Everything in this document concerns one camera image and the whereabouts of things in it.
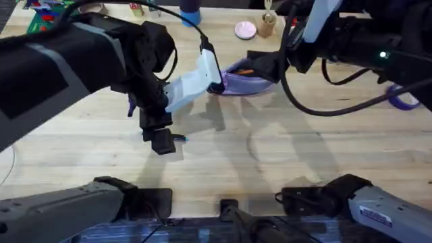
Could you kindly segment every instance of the wooden tabletop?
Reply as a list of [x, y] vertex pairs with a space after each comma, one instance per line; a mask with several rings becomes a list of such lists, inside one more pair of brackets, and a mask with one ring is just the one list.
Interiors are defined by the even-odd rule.
[[[143, 18], [134, 17], [127, 5], [107, 9], [138, 24], [150, 16], [146, 12]], [[201, 13], [200, 27], [223, 68], [247, 50], [278, 49], [277, 34], [248, 41], [234, 36], [237, 22], [257, 22], [261, 11], [202, 8]], [[32, 16], [32, 10], [18, 6], [1, 36], [25, 33]], [[193, 70], [198, 34], [167, 14], [153, 21], [167, 26], [179, 49], [173, 76]], [[329, 67], [338, 80], [355, 70]], [[349, 85], [331, 86], [322, 78], [319, 63], [307, 75], [290, 69], [287, 77], [298, 99], [320, 110], [355, 105], [381, 95], [389, 85], [378, 85], [377, 77], [367, 74]], [[341, 117], [314, 117], [293, 107], [280, 84], [252, 97], [204, 94], [174, 113], [171, 131], [187, 135], [189, 141], [177, 142], [177, 153], [163, 156], [142, 141], [138, 114], [127, 118], [127, 109], [125, 95], [101, 90], [23, 137], [14, 145], [16, 165], [0, 187], [0, 197], [114, 176], [141, 187], [172, 188], [173, 217], [215, 216], [221, 198], [237, 198], [243, 209], [268, 215], [282, 213], [273, 194], [283, 186], [325, 183], [353, 173], [432, 209], [432, 113], [423, 107], [398, 111], [385, 102]], [[1, 155], [0, 176], [11, 164], [10, 151]]]

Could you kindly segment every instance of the orange object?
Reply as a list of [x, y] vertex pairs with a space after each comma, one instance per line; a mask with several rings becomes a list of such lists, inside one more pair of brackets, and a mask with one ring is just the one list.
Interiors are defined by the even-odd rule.
[[42, 16], [42, 20], [43, 21], [53, 21], [54, 17], [53, 16], [49, 16], [49, 15], [45, 15], [45, 16]]
[[242, 71], [238, 71], [234, 74], [243, 75], [243, 74], [251, 74], [253, 72], [254, 72], [254, 70], [242, 70]]

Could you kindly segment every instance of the gray robot arm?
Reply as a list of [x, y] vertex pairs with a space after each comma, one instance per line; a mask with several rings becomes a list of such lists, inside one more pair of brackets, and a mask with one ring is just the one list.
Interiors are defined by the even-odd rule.
[[138, 188], [109, 176], [77, 188], [0, 200], [1, 243], [58, 243], [120, 219], [171, 214], [169, 188]]
[[376, 186], [357, 190], [348, 199], [352, 218], [400, 242], [432, 242], [432, 212]]
[[60, 242], [113, 221], [124, 193], [106, 183], [0, 201], [0, 242]]
[[287, 215], [299, 211], [303, 215], [343, 215], [402, 243], [432, 242], [432, 211], [355, 175], [344, 175], [323, 187], [283, 188], [281, 195]]

